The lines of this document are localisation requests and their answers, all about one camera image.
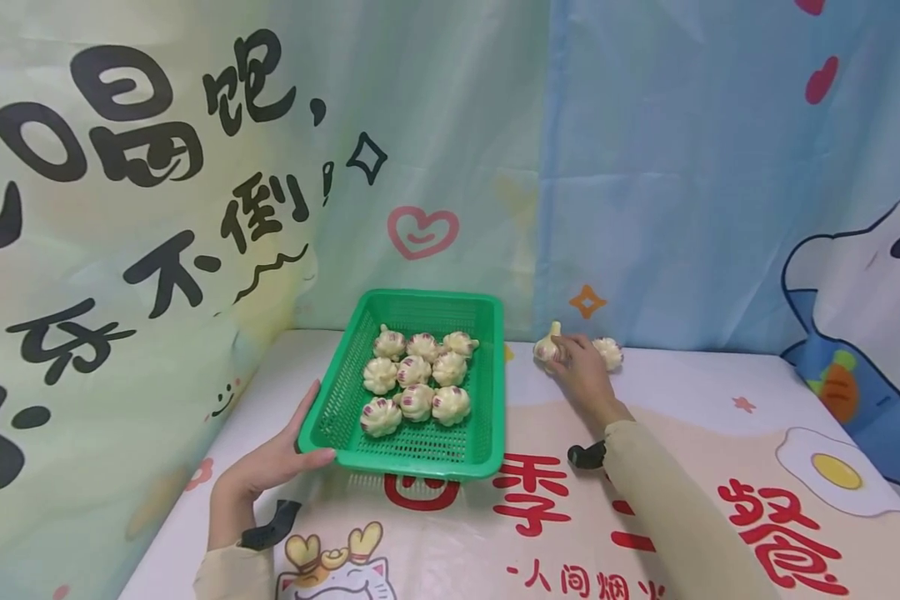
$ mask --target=beige sleeve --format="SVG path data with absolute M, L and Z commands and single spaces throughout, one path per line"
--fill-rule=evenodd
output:
M 727 518 L 650 431 L 620 421 L 606 434 L 603 468 L 653 540 L 675 598 L 779 598 Z
M 271 600 L 273 555 L 237 546 L 211 550 L 193 581 L 197 600 Z

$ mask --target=cartoon lucky cat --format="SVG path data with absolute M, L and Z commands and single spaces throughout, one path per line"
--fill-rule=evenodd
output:
M 783 289 L 806 339 L 783 353 L 900 494 L 900 201 L 793 249 Z
M 347 547 L 322 550 L 320 538 L 291 536 L 284 545 L 296 573 L 281 573 L 276 600 L 396 600 L 385 557 L 372 559 L 384 528 L 378 522 L 350 532 Z

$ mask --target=garlic bulb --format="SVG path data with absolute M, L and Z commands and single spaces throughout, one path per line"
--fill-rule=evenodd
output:
M 373 340 L 373 355 L 380 358 L 388 358 L 398 360 L 403 356 L 403 349 L 407 345 L 403 334 L 399 331 L 391 331 L 387 329 L 385 324 L 380 326 L 380 335 Z
M 460 385 L 467 376 L 467 359 L 456 352 L 440 355 L 433 363 L 433 379 L 442 387 Z
M 400 361 L 396 370 L 396 380 L 401 388 L 406 388 L 414 383 L 426 383 L 430 379 L 430 372 L 430 362 L 423 360 L 423 356 L 411 354 Z
M 550 333 L 543 336 L 543 339 L 533 345 L 533 358 L 536 358 L 541 363 L 560 360 L 560 348 L 552 340 L 552 336 L 559 334 L 560 322 L 550 323 Z
M 400 407 L 404 418 L 419 423 L 430 418 L 433 390 L 425 383 L 414 384 L 396 394 L 393 401 Z
M 470 394 L 461 387 L 440 387 L 433 394 L 432 415 L 437 421 L 451 428 L 470 414 Z
M 470 358 L 473 350 L 480 347 L 480 341 L 474 340 L 463 331 L 454 331 L 443 336 L 443 347 L 451 353 L 460 354 L 463 358 Z
M 396 365 L 388 358 L 372 358 L 363 367 L 363 386 L 377 396 L 396 386 Z
M 403 421 L 403 412 L 389 398 L 375 397 L 363 407 L 360 414 L 360 428 L 372 438 L 388 436 L 396 431 Z
M 433 361 L 443 354 L 443 348 L 439 347 L 437 340 L 429 333 L 417 333 L 411 336 L 410 342 L 407 342 L 407 354 L 422 356 L 433 365 Z
M 603 357 L 608 372 L 616 371 L 624 363 L 624 349 L 613 338 L 597 338 L 593 341 L 593 347 Z

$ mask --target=table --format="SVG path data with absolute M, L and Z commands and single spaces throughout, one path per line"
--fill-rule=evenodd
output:
M 121 600 L 193 598 L 214 479 L 290 418 L 340 337 L 301 330 L 275 342 Z M 260 523 L 278 499 L 304 504 L 274 549 L 274 598 L 679 600 L 606 476 L 566 465 L 566 450 L 594 436 L 531 348 L 507 345 L 498 477 L 460 486 L 330 467 L 265 494 Z M 900 598 L 900 499 L 783 360 L 628 349 L 613 383 L 727 514 L 781 598 Z

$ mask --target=red chinese text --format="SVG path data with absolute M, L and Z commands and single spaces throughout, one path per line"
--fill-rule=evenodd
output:
M 517 567 L 507 567 L 507 573 L 511 573 L 512 575 L 518 575 L 520 573 Z M 533 575 L 530 576 L 530 579 L 523 582 L 523 586 L 525 588 L 532 588 L 533 586 L 541 586 L 547 590 L 547 592 L 552 592 L 553 590 L 550 588 L 550 582 L 547 581 L 546 576 L 540 571 L 540 561 L 539 558 L 533 559 Z
M 597 585 L 600 586 L 599 600 L 629 600 L 629 586 L 622 575 L 597 573 Z
M 575 592 L 580 598 L 590 598 L 590 575 L 587 569 L 576 564 L 564 564 L 560 571 L 560 589 L 563 593 Z
M 603 474 L 603 478 L 607 479 L 610 485 L 613 485 L 613 482 L 610 481 L 610 478 L 606 473 Z M 613 510 L 617 513 L 626 514 L 627 517 L 633 517 L 633 509 L 625 500 L 614 500 L 610 503 L 610 506 L 613 506 Z M 657 551 L 653 546 L 653 541 L 651 541 L 650 537 L 638 536 L 627 531 L 610 532 L 610 542 L 615 543 L 620 546 L 620 548 L 627 548 L 629 550 L 640 550 L 642 552 Z
M 730 516 L 730 523 L 742 530 L 740 537 L 753 546 L 753 554 L 779 587 L 793 589 L 801 583 L 820 593 L 849 595 L 828 566 L 828 560 L 839 561 L 843 555 L 793 530 L 799 525 L 820 531 L 820 525 L 803 514 L 797 494 L 779 487 L 761 487 L 754 492 L 753 486 L 737 479 L 717 487 L 717 493 L 733 503 L 736 513 Z
M 443 488 L 437 497 L 429 499 L 407 498 L 400 493 L 400 487 L 410 488 L 417 479 L 415 477 L 400 477 L 400 485 L 398 486 L 398 476 L 387 474 L 384 475 L 384 493 L 393 504 L 408 511 L 418 511 L 426 513 L 431 511 L 442 511 L 447 508 L 453 501 L 457 499 L 457 493 L 460 492 L 460 484 L 456 481 L 440 481 L 438 479 L 424 479 L 424 484 L 431 490 L 439 490 Z
M 493 480 L 493 486 L 500 490 L 521 486 L 523 492 L 510 492 L 504 495 L 507 504 L 493 507 L 498 514 L 507 517 L 524 519 L 526 524 L 516 525 L 516 531 L 525 538 L 535 538 L 543 533 L 543 524 L 567 523 L 568 514 L 556 512 L 557 504 L 550 497 L 538 494 L 538 487 L 557 497 L 565 498 L 570 491 L 559 479 L 566 479 L 562 470 L 543 468 L 555 467 L 560 460 L 553 456 L 533 456 L 530 454 L 504 455 L 507 462 L 500 467 L 500 476 Z
M 647 596 L 647 600 L 663 600 L 663 594 L 667 592 L 666 586 L 658 586 L 656 583 L 652 581 L 638 582 L 640 586 L 640 592 L 644 593 Z

